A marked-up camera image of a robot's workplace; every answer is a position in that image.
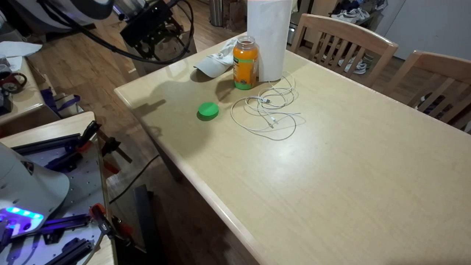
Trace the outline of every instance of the white cable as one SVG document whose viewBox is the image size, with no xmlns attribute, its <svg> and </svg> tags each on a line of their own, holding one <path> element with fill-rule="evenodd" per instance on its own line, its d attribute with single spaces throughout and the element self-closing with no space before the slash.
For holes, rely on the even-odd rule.
<svg viewBox="0 0 471 265">
<path fill-rule="evenodd" d="M 232 112 L 230 112 L 233 121 L 239 127 L 245 128 L 246 131 L 249 131 L 251 134 L 255 134 L 258 137 L 264 137 L 264 139 L 268 139 L 273 142 L 283 142 L 283 140 L 290 139 L 296 133 L 296 128 L 299 125 L 295 117 L 298 117 L 301 114 L 299 112 L 289 114 L 289 112 L 282 111 L 286 106 L 290 106 L 298 97 L 298 94 L 295 93 L 295 81 L 290 83 L 287 78 L 285 78 L 285 80 L 289 84 L 289 87 L 279 87 L 279 89 L 273 87 L 268 92 L 261 93 L 260 96 L 249 96 L 249 97 L 245 97 L 245 99 L 234 102 L 234 105 L 232 106 Z M 242 109 L 248 115 L 260 117 L 261 119 L 264 119 L 264 124 L 267 124 L 267 125 L 264 125 L 262 128 L 251 128 L 251 127 L 245 125 L 243 122 L 240 122 L 239 119 L 236 119 L 236 117 L 234 117 L 236 106 L 239 106 L 242 103 L 245 103 Z M 292 124 L 282 127 L 280 121 L 285 121 L 285 119 L 290 119 Z M 276 131 L 287 130 L 287 128 L 292 128 L 292 130 L 289 131 L 289 134 L 286 134 L 283 137 L 268 136 L 270 133 L 276 133 Z"/>
</svg>

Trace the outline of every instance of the paper towel roll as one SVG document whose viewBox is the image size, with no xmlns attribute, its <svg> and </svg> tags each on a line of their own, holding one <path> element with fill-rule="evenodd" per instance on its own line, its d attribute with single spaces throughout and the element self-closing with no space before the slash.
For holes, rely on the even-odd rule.
<svg viewBox="0 0 471 265">
<path fill-rule="evenodd" d="M 248 34 L 260 46 L 260 80 L 283 77 L 285 50 L 292 18 L 292 0 L 249 0 Z"/>
</svg>

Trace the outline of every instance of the desk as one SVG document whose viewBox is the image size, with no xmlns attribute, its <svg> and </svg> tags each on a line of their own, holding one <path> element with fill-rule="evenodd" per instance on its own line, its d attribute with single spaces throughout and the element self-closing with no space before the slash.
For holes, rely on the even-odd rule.
<svg viewBox="0 0 471 265">
<path fill-rule="evenodd" d="M 31 74 L 28 62 L 24 59 L 21 69 L 18 71 L 28 78 L 24 90 L 12 97 L 12 112 L 6 115 L 0 115 L 0 125 L 8 124 L 14 119 L 25 117 L 31 112 L 36 112 L 45 106 L 45 100 L 42 92 Z"/>
<path fill-rule="evenodd" d="M 307 122 L 285 142 L 257 137 L 229 111 L 267 86 L 193 74 L 217 50 L 117 94 L 261 264 L 471 262 L 470 136 L 286 52 Z M 207 100 L 221 114 L 204 122 Z"/>
<path fill-rule="evenodd" d="M 81 134 L 92 121 L 95 121 L 95 114 L 86 112 L 67 119 L 61 119 L 58 122 L 46 124 L 20 134 L 0 139 L 0 143 L 14 147 L 71 134 Z M 103 237 L 101 249 L 93 255 L 89 264 L 112 265 L 115 264 L 114 256 L 114 246 L 111 240 L 108 237 Z"/>
</svg>

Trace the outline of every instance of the wooden chair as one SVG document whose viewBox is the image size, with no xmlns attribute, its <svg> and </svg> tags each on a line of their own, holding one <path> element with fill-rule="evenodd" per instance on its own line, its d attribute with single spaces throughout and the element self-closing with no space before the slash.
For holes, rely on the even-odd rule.
<svg viewBox="0 0 471 265">
<path fill-rule="evenodd" d="M 398 49 L 398 44 L 363 27 L 304 13 L 296 30 L 292 52 L 299 52 L 307 31 L 315 33 L 310 59 L 345 77 L 351 78 L 354 75 L 355 66 L 365 55 L 374 58 L 365 77 L 354 78 L 368 87 L 373 86 Z"/>
<path fill-rule="evenodd" d="M 414 93 L 405 103 L 411 108 L 460 130 L 471 121 L 471 61 L 416 50 L 396 72 L 385 94 L 392 96 L 402 86 L 408 86 L 408 81 Z"/>
</svg>

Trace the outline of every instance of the white wall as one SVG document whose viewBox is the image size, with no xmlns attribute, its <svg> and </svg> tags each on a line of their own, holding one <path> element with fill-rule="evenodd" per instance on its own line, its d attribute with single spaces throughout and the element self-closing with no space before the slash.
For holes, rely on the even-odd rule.
<svg viewBox="0 0 471 265">
<path fill-rule="evenodd" d="M 391 28 L 383 27 L 399 44 L 398 58 L 426 50 L 471 61 L 471 0 L 407 0 Z"/>
</svg>

